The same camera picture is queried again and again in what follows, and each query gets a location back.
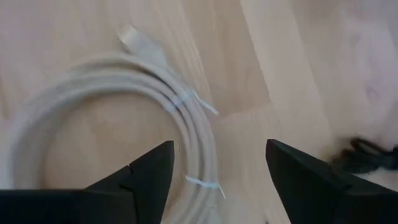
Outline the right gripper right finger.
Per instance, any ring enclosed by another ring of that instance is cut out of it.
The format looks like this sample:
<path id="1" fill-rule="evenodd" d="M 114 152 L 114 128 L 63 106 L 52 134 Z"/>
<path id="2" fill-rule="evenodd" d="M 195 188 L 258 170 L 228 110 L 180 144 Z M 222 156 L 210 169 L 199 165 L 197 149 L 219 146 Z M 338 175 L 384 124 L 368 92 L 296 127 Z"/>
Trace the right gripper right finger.
<path id="1" fill-rule="evenodd" d="M 266 161 L 291 223 L 397 223 L 397 192 L 276 139 Z"/>

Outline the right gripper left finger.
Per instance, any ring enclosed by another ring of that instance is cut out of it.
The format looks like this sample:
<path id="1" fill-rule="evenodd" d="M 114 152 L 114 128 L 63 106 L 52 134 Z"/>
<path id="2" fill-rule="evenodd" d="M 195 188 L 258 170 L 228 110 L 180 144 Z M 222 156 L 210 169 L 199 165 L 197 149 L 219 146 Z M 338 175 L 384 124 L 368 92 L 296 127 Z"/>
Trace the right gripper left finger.
<path id="1" fill-rule="evenodd" d="M 160 224 L 173 170 L 166 141 L 84 189 L 2 190 L 1 223 Z"/>

